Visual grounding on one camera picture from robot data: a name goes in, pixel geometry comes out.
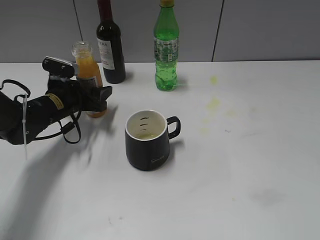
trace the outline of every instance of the green plastic bottle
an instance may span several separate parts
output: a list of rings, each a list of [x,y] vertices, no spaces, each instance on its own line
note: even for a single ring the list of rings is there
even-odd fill
[[[172,91],[177,86],[179,27],[174,5],[174,0],[160,0],[161,11],[153,30],[155,84],[163,91]]]

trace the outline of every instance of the gray wall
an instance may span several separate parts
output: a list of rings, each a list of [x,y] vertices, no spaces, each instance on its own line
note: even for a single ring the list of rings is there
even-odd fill
[[[126,62],[153,62],[153,28],[160,0],[113,0],[112,14],[122,34]],[[96,28],[100,23],[96,0],[75,0],[84,40],[94,44],[100,59]],[[180,29],[179,60],[210,62],[219,22],[222,0],[175,0],[174,13]]]
[[[320,59],[320,1],[225,0],[215,61]]]
[[[80,39],[72,0],[1,0],[0,34],[0,63],[72,60]]]
[[[126,62],[153,62],[160,0],[111,0]],[[10,0],[0,8],[0,63],[73,60],[81,40],[73,0]],[[74,0],[84,40],[96,40],[97,0]],[[316,0],[175,0],[181,62],[320,59]]]

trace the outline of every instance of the robotic arm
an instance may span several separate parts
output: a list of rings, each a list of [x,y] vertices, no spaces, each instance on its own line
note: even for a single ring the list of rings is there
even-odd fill
[[[83,88],[76,80],[70,80],[78,74],[78,66],[75,63],[46,57],[42,62],[42,67],[49,72],[49,80],[45,95],[29,100],[26,106],[25,133],[26,143],[35,140],[44,140],[63,135],[68,143],[77,143],[81,138],[81,131],[78,119],[82,111],[102,112],[106,110],[106,100],[112,94],[112,87]],[[15,84],[24,89],[28,96],[30,91],[27,87],[14,80],[4,80],[4,84]],[[18,101],[17,95],[14,100],[7,97],[0,91],[0,139],[6,140],[13,145],[24,144],[23,134],[23,104]],[[62,126],[60,120],[71,116],[72,122]],[[37,137],[49,125],[58,122],[61,131],[45,137]],[[70,142],[65,138],[65,134],[75,128],[79,133],[77,142]]]

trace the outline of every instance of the green bottle label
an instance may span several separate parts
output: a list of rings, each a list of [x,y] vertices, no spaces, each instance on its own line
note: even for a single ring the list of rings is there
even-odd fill
[[[179,38],[163,41],[154,38],[154,57],[155,60],[170,63],[178,60]]]

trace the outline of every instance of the liquid in mug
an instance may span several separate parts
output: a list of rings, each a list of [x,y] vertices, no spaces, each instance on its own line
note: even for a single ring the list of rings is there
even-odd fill
[[[141,135],[138,135],[136,138],[141,140],[149,140],[155,138],[157,135],[153,133],[143,133]]]

